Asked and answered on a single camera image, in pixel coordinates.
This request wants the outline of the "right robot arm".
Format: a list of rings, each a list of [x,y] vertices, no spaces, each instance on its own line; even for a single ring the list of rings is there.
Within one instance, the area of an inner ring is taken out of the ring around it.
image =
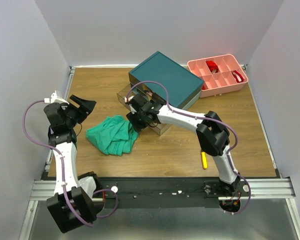
[[[201,151],[212,156],[217,167],[220,192],[225,196],[237,192],[240,178],[230,153],[230,132],[215,112],[189,112],[166,102],[147,100],[139,93],[125,97],[124,102],[130,108],[126,116],[138,133],[151,124],[174,125],[195,133]]]

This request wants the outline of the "red white item in tray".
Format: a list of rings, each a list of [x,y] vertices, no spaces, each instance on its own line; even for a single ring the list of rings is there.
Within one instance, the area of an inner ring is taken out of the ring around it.
[[[234,77],[237,83],[242,83],[244,81],[244,77],[237,70],[234,70],[232,72],[232,76]]]

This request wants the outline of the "aluminium rail frame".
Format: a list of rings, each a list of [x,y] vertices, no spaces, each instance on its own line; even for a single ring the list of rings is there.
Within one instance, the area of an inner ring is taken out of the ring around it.
[[[253,200],[276,200],[284,199],[289,209],[289,214],[292,219],[294,229],[298,239],[300,239],[300,216],[295,203],[295,190],[289,178],[244,178],[238,175],[240,180],[243,180],[250,191],[250,196],[240,200],[240,207],[237,212],[227,211],[225,207],[219,207],[222,212],[231,216],[241,213]],[[54,195],[56,180],[37,180],[33,183],[29,206],[36,207],[38,202],[45,201]],[[100,217],[100,212],[106,208],[107,200],[105,193],[117,192],[111,188],[102,188],[94,191],[92,201],[96,208],[96,219]],[[114,210],[119,209],[119,203],[115,202],[112,206]]]

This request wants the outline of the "pink divided organizer tray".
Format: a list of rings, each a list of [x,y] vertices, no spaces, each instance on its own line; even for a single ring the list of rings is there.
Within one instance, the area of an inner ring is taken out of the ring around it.
[[[206,61],[214,61],[218,65],[219,72],[211,74]],[[232,54],[190,60],[187,62],[187,67],[191,73],[203,80],[200,98],[239,91],[249,81],[245,71]],[[244,77],[243,82],[236,82],[232,75],[235,70]]]

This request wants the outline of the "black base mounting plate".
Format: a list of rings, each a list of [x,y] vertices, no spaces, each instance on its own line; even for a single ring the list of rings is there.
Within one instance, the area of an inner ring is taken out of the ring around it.
[[[106,208],[118,202],[120,209],[220,208],[237,212],[240,201],[251,195],[247,184],[237,178],[222,183],[217,177],[98,177]]]

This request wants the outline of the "yellow screwdriver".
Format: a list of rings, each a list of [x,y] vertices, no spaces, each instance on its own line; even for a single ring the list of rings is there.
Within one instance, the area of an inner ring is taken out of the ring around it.
[[[208,161],[207,161],[206,153],[202,151],[200,154],[201,154],[202,168],[204,170],[206,170],[208,168]]]

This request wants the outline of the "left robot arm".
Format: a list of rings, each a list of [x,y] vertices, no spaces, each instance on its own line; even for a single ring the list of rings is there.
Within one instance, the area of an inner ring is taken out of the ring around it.
[[[43,111],[50,123],[48,145],[56,164],[56,182],[53,196],[46,201],[47,208],[62,233],[80,226],[92,226],[97,210],[93,198],[101,191],[94,172],[77,174],[76,125],[81,124],[94,110],[96,101],[71,95],[69,103],[58,91],[44,99]]]

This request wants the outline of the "teal drawer cabinet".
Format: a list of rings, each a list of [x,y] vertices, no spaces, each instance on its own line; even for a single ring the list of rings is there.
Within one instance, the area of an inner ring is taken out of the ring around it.
[[[157,51],[129,73],[133,86],[144,82],[154,92],[154,96],[166,99],[169,104],[179,109],[188,109],[198,98],[204,81],[179,65],[163,53]]]

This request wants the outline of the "green cloth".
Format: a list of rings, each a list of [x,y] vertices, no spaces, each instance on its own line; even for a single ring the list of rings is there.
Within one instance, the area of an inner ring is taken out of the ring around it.
[[[122,156],[131,153],[138,133],[123,116],[114,115],[88,129],[85,137],[103,154]]]

